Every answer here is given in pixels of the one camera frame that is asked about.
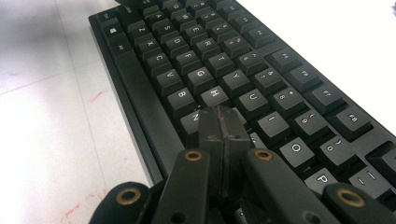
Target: keycap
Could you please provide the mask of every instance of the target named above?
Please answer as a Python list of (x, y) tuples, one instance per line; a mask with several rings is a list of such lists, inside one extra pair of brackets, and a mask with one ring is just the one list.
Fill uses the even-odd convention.
[(297, 174), (315, 162), (315, 154), (299, 137), (288, 142), (279, 151)]
[(335, 173), (345, 170), (358, 158), (352, 145), (342, 136), (335, 136), (319, 148), (318, 158)]
[(203, 62), (211, 57), (222, 53), (220, 46), (213, 38), (208, 38), (206, 40), (198, 42), (192, 47), (192, 49)]
[(170, 59), (174, 59), (176, 56), (187, 51), (190, 51), (190, 47), (181, 36), (168, 40), (163, 44), (163, 52), (165, 52)]
[(257, 89), (235, 98), (234, 103), (247, 120), (255, 119), (271, 108), (268, 100)]
[(219, 79), (220, 86), (230, 98), (242, 94), (251, 87), (249, 79), (241, 70), (236, 70)]
[(289, 48), (280, 49), (266, 59), (280, 74), (289, 72), (301, 64), (298, 55)]
[(254, 125), (256, 133), (262, 136), (262, 141), (269, 147), (291, 134), (289, 124), (277, 112), (259, 119)]
[(390, 195), (390, 184), (372, 166), (364, 167), (350, 177), (348, 181), (379, 201)]
[(231, 105), (230, 99), (220, 86), (214, 87), (213, 89), (202, 93), (199, 96), (199, 101), (204, 107), (215, 105)]
[(190, 114), (197, 107), (187, 88), (176, 91), (164, 99), (172, 119), (180, 119)]
[(329, 117), (329, 122), (348, 141), (353, 141), (372, 129), (369, 117), (356, 106), (350, 106)]
[(330, 129), (325, 118), (317, 111), (309, 110), (297, 117), (292, 128), (301, 136), (307, 144), (311, 144), (327, 134)]
[(326, 188), (326, 186), (338, 183), (335, 177), (326, 168), (322, 168), (313, 175), (309, 176), (304, 182), (318, 195), (323, 194), (323, 190)]
[(276, 93), (270, 99), (274, 109), (285, 118), (288, 118), (306, 107), (304, 98), (293, 88), (286, 88)]
[(264, 96), (279, 91), (285, 86), (282, 76), (272, 68), (251, 77), (251, 81)]
[(205, 62), (206, 68), (213, 75), (213, 77), (222, 77), (235, 70), (233, 61), (226, 53), (216, 55)]
[(328, 84), (307, 94), (306, 99), (322, 115), (328, 114), (344, 103), (341, 92)]
[(248, 77), (256, 75), (257, 73), (263, 71), (268, 67), (264, 59), (260, 57), (257, 52), (254, 51), (240, 56), (235, 61), (235, 64)]
[(216, 86), (216, 81), (205, 67), (190, 72), (186, 84), (193, 95), (208, 91)]
[(190, 50), (177, 56), (174, 59), (174, 66), (178, 73), (183, 77), (188, 73), (202, 67), (202, 64), (194, 51)]
[(156, 76), (154, 85), (161, 97), (168, 96), (184, 88), (184, 83), (175, 69)]

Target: keyboard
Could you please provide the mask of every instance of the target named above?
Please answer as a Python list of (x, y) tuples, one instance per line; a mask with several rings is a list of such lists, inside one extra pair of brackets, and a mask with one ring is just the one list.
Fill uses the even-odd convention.
[(150, 178), (196, 147), (199, 112), (235, 110), (317, 195), (344, 182), (396, 215), (396, 138), (234, 0), (142, 0), (91, 15)]

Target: key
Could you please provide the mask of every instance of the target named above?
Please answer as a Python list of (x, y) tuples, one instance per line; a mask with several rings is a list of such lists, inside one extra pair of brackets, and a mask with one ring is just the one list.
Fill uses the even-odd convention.
[(182, 77), (202, 67), (201, 61), (192, 50), (177, 56), (173, 64)]
[(291, 70), (284, 77), (299, 92), (307, 91), (320, 83), (318, 72), (306, 64)]
[(168, 96), (175, 91), (181, 90), (184, 83), (175, 69), (167, 71), (154, 78), (154, 86), (161, 97)]
[(344, 103), (341, 92), (328, 84), (307, 94), (306, 99), (322, 115), (328, 114)]
[(242, 94), (251, 87), (250, 81), (241, 70), (233, 71), (221, 77), (219, 84), (230, 98)]
[(318, 152), (318, 158), (335, 173), (344, 171), (358, 159), (348, 141), (339, 135), (321, 145)]
[(202, 62), (222, 53), (220, 46), (213, 38), (208, 38), (206, 40), (198, 42), (192, 47), (192, 49), (195, 51), (195, 53)]
[(172, 93), (164, 100), (172, 119), (180, 119), (190, 114), (197, 107), (191, 93), (187, 88)]
[(216, 86), (216, 81), (205, 67), (189, 73), (186, 85), (193, 95), (208, 91)]
[(272, 100), (274, 109), (285, 118), (306, 107), (304, 98), (293, 88), (280, 91), (270, 99)]
[(273, 68), (268, 68), (256, 74), (251, 80), (264, 96), (274, 93), (285, 86), (282, 76)]
[(201, 25), (192, 26), (186, 29), (181, 35), (190, 46), (209, 38), (206, 30)]
[(366, 156), (375, 169), (396, 186), (396, 146), (387, 142)]
[(166, 71), (173, 69), (172, 64), (164, 53), (157, 54), (145, 62), (146, 70), (150, 77), (156, 77)]
[(266, 59), (280, 74), (289, 72), (301, 64), (298, 55), (289, 48), (280, 49)]
[(209, 72), (213, 75), (213, 77), (222, 77), (226, 74), (231, 73), (235, 70), (235, 65), (233, 61), (228, 57), (226, 53), (221, 53), (208, 59), (205, 62), (205, 66), (209, 70)]
[(248, 43), (240, 36), (233, 37), (220, 44), (222, 50), (226, 52), (231, 59), (241, 56), (250, 51)]
[(138, 53), (142, 61), (145, 61), (148, 58), (151, 58), (157, 54), (162, 53), (160, 45), (154, 38), (151, 38), (145, 42), (140, 43), (137, 46), (136, 52)]
[(244, 33), (244, 38), (255, 49), (274, 41), (273, 33), (265, 26), (260, 26)]
[(297, 174), (315, 162), (315, 154), (301, 138), (293, 139), (279, 150)]
[(390, 195), (390, 184), (372, 166), (364, 167), (348, 180), (353, 186), (379, 201)]
[(317, 111), (309, 110), (293, 121), (292, 127), (307, 144), (311, 144), (329, 132), (329, 126)]
[(234, 103), (247, 120), (255, 119), (271, 108), (267, 99), (257, 89), (235, 98)]
[(335, 177), (326, 168), (322, 168), (309, 176), (304, 182), (318, 195), (323, 194), (323, 190), (326, 186), (338, 183)]
[(289, 124), (277, 113), (271, 113), (254, 123), (254, 131), (262, 136), (262, 141), (271, 147), (291, 134)]
[(256, 52), (240, 56), (235, 63), (248, 77), (268, 68), (263, 57), (260, 57)]
[(189, 50), (189, 45), (187, 45), (187, 42), (181, 36), (168, 40), (163, 44), (163, 51), (170, 59), (174, 59), (176, 56)]
[(335, 116), (329, 117), (329, 122), (350, 142), (373, 128), (369, 117), (356, 106), (350, 106)]
[(230, 99), (220, 86), (202, 93), (199, 100), (203, 107), (215, 105), (231, 106)]
[(163, 44), (168, 40), (178, 37), (178, 31), (170, 21), (164, 25), (157, 27), (157, 29), (153, 33), (157, 41), (160, 42), (160, 44)]
[(239, 34), (243, 34), (259, 26), (259, 23), (252, 15), (243, 15), (237, 17), (230, 21), (230, 24)]

